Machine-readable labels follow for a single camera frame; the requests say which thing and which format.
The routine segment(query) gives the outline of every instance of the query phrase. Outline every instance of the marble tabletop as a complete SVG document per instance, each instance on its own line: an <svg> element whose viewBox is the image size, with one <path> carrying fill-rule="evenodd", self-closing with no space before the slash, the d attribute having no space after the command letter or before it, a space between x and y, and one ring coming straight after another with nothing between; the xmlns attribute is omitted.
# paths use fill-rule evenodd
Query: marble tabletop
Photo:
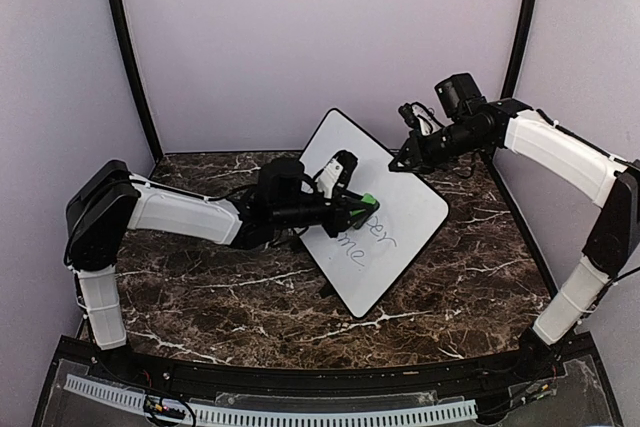
<svg viewBox="0 0 640 427"><path fill-rule="evenodd" d="M174 154L152 179L216 196L295 153ZM468 171L470 157L455 167ZM427 181L449 202L444 228L363 319L306 251L236 251L151 231L127 233L118 288L143 353L247 367L367 368L482 356L517 347L549 295L486 167Z"/></svg>

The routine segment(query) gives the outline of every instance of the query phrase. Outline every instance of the white board with rounded corners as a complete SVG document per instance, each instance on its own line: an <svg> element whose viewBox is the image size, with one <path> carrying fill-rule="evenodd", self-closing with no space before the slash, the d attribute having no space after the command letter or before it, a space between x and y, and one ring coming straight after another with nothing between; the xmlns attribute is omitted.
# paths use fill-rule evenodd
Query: white board with rounded corners
<svg viewBox="0 0 640 427"><path fill-rule="evenodd" d="M316 226L301 239L349 311L363 317L411 264L449 215L446 201L414 174L389 172L392 155L337 109L330 110L300 160L311 176L339 150L358 158L349 190L380 208L359 230L330 238Z"/></svg>

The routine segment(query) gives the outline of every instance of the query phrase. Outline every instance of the black pole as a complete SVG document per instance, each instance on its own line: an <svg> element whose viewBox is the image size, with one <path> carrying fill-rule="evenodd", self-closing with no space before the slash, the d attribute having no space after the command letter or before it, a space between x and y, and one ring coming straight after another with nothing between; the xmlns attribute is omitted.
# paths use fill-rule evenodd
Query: black pole
<svg viewBox="0 0 640 427"><path fill-rule="evenodd" d="M531 28L531 19L533 18L533 8L536 0L522 0L520 5L520 16L518 17L518 26L516 27L516 36L513 39L513 48L511 50L511 58L509 59L509 67L507 75L504 78L502 86L501 99L513 97L522 67L522 59L524 50L527 46L527 38L529 37L529 29Z"/></svg>
<svg viewBox="0 0 640 427"><path fill-rule="evenodd" d="M131 94L133 95L133 101L136 104L136 110L142 123L142 129L144 135L147 138L149 149L156 163L162 159L163 152L160 146L160 140L158 139L158 133L153 125L153 119L151 118L151 111L149 110L149 104L147 98L144 95L144 89L142 88L142 81L140 80L140 72L138 71L138 64L133 53L133 45L131 44L131 36L129 35L129 28L127 26L127 19L124 14L124 5L122 0L109 0L111 6L111 16L113 18L113 26L116 30L116 36L118 37L118 44L120 45L120 54L122 55L122 62L124 63L125 71L127 72L127 79L129 79L129 86L131 87Z"/></svg>

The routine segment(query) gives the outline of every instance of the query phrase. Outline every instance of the marble table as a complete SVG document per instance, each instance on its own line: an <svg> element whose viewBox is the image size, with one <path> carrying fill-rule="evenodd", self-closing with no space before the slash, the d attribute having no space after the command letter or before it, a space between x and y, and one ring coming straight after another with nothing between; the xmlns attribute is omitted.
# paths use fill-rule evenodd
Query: marble table
<svg viewBox="0 0 640 427"><path fill-rule="evenodd" d="M211 196L255 181L296 153L174 154L152 179ZM455 167L468 171L471 159ZM427 181L446 198L444 228L363 319L334 296L308 253L234 251L135 231L119 254L118 287L135 350L234 366L368 368L512 350L549 294L486 167Z"/></svg>

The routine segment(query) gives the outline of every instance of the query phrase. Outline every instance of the white wall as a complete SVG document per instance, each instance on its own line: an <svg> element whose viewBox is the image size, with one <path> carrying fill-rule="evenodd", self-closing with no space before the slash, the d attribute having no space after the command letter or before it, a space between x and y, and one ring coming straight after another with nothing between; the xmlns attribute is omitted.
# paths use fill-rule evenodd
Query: white wall
<svg viewBox="0 0 640 427"><path fill-rule="evenodd" d="M517 98L633 160L640 157L639 79L639 0L538 0ZM498 163L564 282L598 209L533 162L505 153ZM637 254L628 268L640 265ZM639 319L640 275L612 289L588 322L630 426L640 419Z"/></svg>
<svg viewBox="0 0 640 427"><path fill-rule="evenodd" d="M500 91L520 0L125 0L167 151L301 148L339 106L389 146L452 73Z"/></svg>
<svg viewBox="0 0 640 427"><path fill-rule="evenodd" d="M112 157L148 172L107 0L0 0L0 426L31 424L79 312L64 208Z"/></svg>

